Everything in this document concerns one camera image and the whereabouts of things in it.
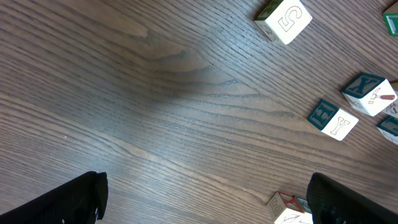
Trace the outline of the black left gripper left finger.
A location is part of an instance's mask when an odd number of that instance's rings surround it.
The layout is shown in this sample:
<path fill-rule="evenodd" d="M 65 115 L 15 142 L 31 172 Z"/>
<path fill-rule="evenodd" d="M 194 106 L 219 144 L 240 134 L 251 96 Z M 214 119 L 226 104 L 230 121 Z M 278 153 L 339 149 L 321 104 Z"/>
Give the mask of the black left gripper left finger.
<path fill-rule="evenodd" d="M 89 171 L 2 214 L 1 223 L 96 223 L 103 219 L 107 201 L 107 173 Z"/>

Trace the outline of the yellow-sided wooden block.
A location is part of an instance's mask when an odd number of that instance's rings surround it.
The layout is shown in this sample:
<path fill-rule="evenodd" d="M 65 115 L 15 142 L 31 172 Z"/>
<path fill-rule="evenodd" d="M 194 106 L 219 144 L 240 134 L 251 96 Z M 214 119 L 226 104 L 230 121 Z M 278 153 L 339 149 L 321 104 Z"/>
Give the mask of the yellow-sided wooden block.
<path fill-rule="evenodd" d="M 377 124 L 378 130 L 390 142 L 397 144 L 398 121 L 393 116 L 388 116 Z"/>

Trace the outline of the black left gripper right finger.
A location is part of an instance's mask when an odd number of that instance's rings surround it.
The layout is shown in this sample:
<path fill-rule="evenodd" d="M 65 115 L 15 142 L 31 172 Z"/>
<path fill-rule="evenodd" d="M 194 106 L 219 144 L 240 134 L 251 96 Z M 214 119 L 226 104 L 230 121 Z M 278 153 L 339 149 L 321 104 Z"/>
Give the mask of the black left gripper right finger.
<path fill-rule="evenodd" d="M 397 214 L 316 172 L 306 198 L 314 224 L 397 224 Z"/>

